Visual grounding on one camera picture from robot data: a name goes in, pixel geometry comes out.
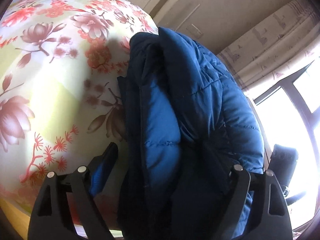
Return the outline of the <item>blue quilted down jacket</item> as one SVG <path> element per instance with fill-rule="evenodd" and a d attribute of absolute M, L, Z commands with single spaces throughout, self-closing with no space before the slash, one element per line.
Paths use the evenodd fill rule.
<path fill-rule="evenodd" d="M 118 223 L 125 239 L 209 239 L 229 204 L 235 164 L 263 171 L 251 107 L 210 50 L 167 28 L 130 40 L 118 80 L 129 168 Z"/>

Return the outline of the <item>yellow mattress cover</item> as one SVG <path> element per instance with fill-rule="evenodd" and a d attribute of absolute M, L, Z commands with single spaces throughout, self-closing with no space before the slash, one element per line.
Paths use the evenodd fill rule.
<path fill-rule="evenodd" d="M 1 198 L 1 209 L 16 232 L 23 238 L 28 238 L 30 214 L 16 202 Z"/>

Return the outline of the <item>patterned beige curtain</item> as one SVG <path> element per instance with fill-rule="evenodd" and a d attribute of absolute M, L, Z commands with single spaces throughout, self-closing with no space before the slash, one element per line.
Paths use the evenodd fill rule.
<path fill-rule="evenodd" d="M 255 96 L 319 57 L 319 15 L 308 0 L 292 0 L 218 57 L 240 88 Z"/>

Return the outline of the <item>floral bed sheet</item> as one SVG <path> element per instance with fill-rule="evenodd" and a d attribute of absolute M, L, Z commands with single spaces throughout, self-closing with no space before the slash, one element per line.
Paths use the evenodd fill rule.
<path fill-rule="evenodd" d="M 158 29 L 129 0 L 21 0 L 1 20 L 1 196 L 30 212 L 48 172 L 73 172 L 109 143 L 119 158 L 95 202 L 117 229 L 127 170 L 130 38 Z"/>

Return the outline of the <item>dark window frame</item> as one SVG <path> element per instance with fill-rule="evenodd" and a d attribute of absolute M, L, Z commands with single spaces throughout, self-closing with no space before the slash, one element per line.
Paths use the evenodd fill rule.
<path fill-rule="evenodd" d="M 280 88 L 300 114 L 311 142 L 316 144 L 314 129 L 319 124 L 319 59 L 278 81 L 255 98 L 254 103 L 259 105 Z"/>

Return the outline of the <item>wall power socket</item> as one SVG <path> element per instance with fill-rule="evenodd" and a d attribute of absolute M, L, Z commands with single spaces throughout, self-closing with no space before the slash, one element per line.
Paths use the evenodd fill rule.
<path fill-rule="evenodd" d="M 200 31 L 200 29 L 195 26 L 194 24 L 190 24 L 186 27 L 186 30 L 193 35 L 193 37 L 195 37 L 196 39 L 199 39 L 203 36 L 203 32 Z"/>

